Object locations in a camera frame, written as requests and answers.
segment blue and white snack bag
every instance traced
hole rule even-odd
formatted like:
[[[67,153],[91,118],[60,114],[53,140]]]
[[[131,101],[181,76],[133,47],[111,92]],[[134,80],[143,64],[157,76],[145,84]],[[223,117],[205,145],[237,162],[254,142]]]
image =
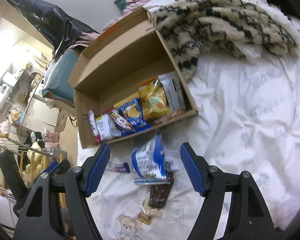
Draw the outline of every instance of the blue and white snack bag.
[[[166,184],[163,144],[161,134],[158,132],[135,150],[131,156],[133,172],[138,175],[134,180],[138,185]]]

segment black and beige fur blanket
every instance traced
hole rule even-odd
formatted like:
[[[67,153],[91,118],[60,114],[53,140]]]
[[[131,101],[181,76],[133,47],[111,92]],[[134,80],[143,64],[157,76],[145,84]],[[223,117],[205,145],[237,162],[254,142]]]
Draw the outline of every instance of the black and beige fur blanket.
[[[296,38],[265,10],[242,0],[180,0],[150,14],[186,80],[197,68],[199,52],[214,46],[246,58],[239,44],[259,45],[264,57],[275,60],[297,57],[300,49],[299,34]]]

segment bed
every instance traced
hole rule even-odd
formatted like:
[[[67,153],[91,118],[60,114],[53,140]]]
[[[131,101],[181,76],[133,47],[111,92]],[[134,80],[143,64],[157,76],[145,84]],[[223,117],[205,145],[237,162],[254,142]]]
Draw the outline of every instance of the bed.
[[[300,31],[300,20],[291,19]],[[251,66],[226,54],[202,53],[188,86],[199,114],[161,130],[165,155],[176,160],[178,171],[162,217],[149,226],[142,224],[137,235],[142,240],[187,239],[203,198],[194,192],[180,160],[184,142],[224,172],[250,171],[274,226],[284,230],[300,208],[300,59],[278,66],[259,59]],[[112,161],[131,163],[138,140],[111,144]],[[78,165],[97,148],[83,150],[78,138]],[[87,199],[104,240],[123,239],[121,215],[134,219],[146,192],[147,186],[133,184],[132,174],[105,172],[98,190]],[[226,193],[215,239],[223,236],[230,199]]]

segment box flap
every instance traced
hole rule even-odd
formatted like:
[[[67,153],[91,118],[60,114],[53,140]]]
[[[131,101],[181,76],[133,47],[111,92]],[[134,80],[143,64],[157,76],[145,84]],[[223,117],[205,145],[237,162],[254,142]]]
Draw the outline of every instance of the box flap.
[[[118,37],[122,36],[125,32],[131,30],[131,28],[135,27],[136,25],[143,23],[140,27],[136,28],[130,35],[133,39],[142,37],[146,33],[149,32],[149,29],[153,28],[152,23],[148,20],[147,12],[141,7],[138,10],[128,14],[126,17],[115,23],[109,29],[104,31],[98,38],[93,41],[87,48],[85,48],[79,56],[79,59],[72,70],[72,73],[69,77],[68,83],[75,88],[84,78],[82,78],[82,74],[88,65],[88,61],[92,59],[99,51],[101,51],[104,47],[112,43]],[[120,49],[124,48],[125,45],[131,43],[131,39],[120,41],[121,44],[120,48],[117,48],[117,45],[114,45],[116,51],[120,51]]]

